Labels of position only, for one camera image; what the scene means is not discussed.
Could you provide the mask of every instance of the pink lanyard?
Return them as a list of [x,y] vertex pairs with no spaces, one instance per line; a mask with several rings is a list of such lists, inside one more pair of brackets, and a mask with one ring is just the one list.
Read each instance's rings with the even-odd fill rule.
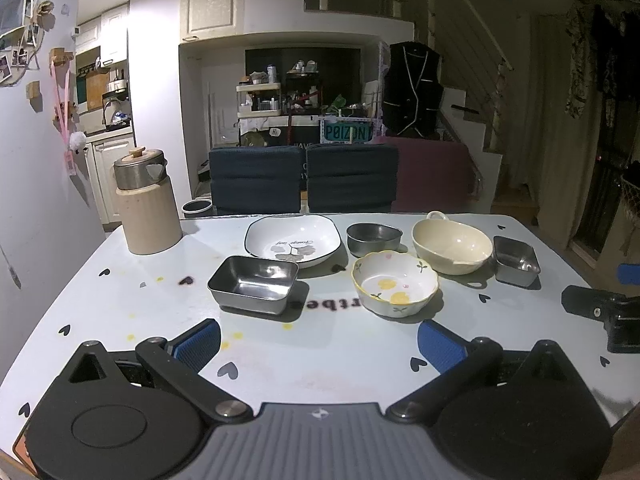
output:
[[[53,86],[55,88],[55,98],[56,98],[56,113],[58,114],[58,121],[60,122],[60,134],[62,134],[62,140],[65,143],[65,165],[66,165],[66,170],[68,172],[68,174],[70,176],[73,176],[76,174],[76,162],[74,161],[74,154],[72,153],[72,151],[69,149],[69,100],[68,100],[68,96],[69,96],[69,74],[70,74],[71,70],[70,67],[66,68],[66,75],[65,75],[65,99],[64,101],[62,101],[61,97],[60,97],[60,89],[58,88],[58,82],[56,81],[56,67],[53,63],[53,60],[51,61],[51,66],[50,66],[50,73],[51,73],[51,80],[53,81]],[[62,106],[61,106],[61,102],[64,103],[64,107],[65,107],[65,112],[64,114],[62,113]]]

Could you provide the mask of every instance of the black vest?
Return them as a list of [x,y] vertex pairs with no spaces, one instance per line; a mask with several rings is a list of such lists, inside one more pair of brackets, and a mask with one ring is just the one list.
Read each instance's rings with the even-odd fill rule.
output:
[[429,137],[444,88],[438,83],[440,54],[407,41],[391,45],[391,67],[385,75],[382,120],[388,136]]

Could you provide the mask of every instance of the bowl handle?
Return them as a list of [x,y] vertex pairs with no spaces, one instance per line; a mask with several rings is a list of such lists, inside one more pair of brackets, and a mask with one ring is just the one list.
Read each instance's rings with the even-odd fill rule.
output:
[[438,220],[449,220],[449,217],[447,215],[445,215],[444,213],[441,213],[440,211],[431,211],[427,215],[427,220],[430,220],[432,218],[436,218]]

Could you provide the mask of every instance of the blue chair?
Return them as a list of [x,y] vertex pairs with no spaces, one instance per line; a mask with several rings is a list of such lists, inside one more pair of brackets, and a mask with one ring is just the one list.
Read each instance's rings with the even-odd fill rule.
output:
[[309,212],[391,212],[398,149],[385,144],[313,144],[306,149]]
[[300,212],[303,152],[297,146],[214,148],[209,167],[219,216]]

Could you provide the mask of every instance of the white pom-pom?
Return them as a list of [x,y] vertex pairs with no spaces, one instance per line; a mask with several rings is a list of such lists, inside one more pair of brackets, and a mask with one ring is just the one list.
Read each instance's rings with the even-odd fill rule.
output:
[[84,150],[86,146],[86,135],[84,132],[73,132],[69,137],[69,149],[74,152]]

